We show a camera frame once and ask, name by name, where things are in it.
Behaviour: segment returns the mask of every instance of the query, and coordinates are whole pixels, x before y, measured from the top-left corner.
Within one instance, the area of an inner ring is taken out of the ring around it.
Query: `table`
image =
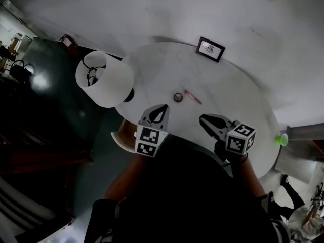
[[[204,113],[224,115],[257,128],[249,151],[258,177],[266,174],[278,157],[280,134],[275,115],[253,81],[225,59],[216,63],[195,53],[196,47],[179,43],[154,43],[129,53],[123,61],[134,71],[135,96],[116,107],[122,117],[138,124],[143,112],[153,105],[167,104],[170,116],[167,131],[214,151],[215,139],[200,126]],[[188,89],[199,105],[184,94]],[[182,102],[173,100],[176,92]]]

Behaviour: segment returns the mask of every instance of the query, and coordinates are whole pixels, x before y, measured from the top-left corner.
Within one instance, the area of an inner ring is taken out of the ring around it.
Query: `picture frame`
[[[222,45],[219,45],[209,39],[206,39],[204,37],[200,37],[196,53],[203,55],[211,60],[214,60],[216,62],[219,62],[223,53],[224,53],[225,47]]]

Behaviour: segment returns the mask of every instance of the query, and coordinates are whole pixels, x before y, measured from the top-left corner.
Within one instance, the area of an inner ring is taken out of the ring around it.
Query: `green cup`
[[[286,133],[281,136],[275,137],[276,144],[280,144],[281,146],[286,146],[288,144],[288,135]]]

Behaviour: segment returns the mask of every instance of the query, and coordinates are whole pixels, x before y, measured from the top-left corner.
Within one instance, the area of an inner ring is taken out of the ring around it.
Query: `red pen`
[[[203,104],[198,98],[194,97],[194,95],[192,93],[190,93],[187,89],[184,91],[184,93],[189,95],[190,97],[192,97],[199,104]]]

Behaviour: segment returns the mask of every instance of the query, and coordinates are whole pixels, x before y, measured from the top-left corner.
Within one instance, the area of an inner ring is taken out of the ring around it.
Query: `black shoe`
[[[269,192],[268,194],[269,201],[274,201],[273,191]]]
[[[281,179],[281,182],[280,182],[280,185],[283,186],[286,183],[288,183],[288,175],[283,175],[282,179]]]

